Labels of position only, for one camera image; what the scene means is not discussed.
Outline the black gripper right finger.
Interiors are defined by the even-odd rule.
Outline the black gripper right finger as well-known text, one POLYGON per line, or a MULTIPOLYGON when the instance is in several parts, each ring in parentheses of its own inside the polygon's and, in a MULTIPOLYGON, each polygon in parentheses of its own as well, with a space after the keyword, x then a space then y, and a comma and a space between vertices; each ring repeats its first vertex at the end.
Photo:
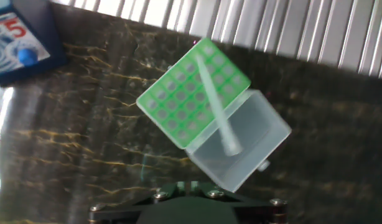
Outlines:
POLYGON ((191 181, 188 195, 217 202, 221 215, 231 215, 236 223, 287 223, 287 201, 280 198, 258 200, 230 192, 209 182, 191 181))

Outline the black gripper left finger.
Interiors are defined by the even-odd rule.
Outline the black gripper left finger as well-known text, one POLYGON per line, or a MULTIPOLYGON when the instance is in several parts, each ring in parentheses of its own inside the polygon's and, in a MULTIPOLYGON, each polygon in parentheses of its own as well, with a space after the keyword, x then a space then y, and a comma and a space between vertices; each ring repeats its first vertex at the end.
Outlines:
POLYGON ((153 205, 186 196, 185 182, 165 184, 155 192, 148 193, 119 205, 97 203, 90 207, 89 223, 136 223, 142 212, 153 205))

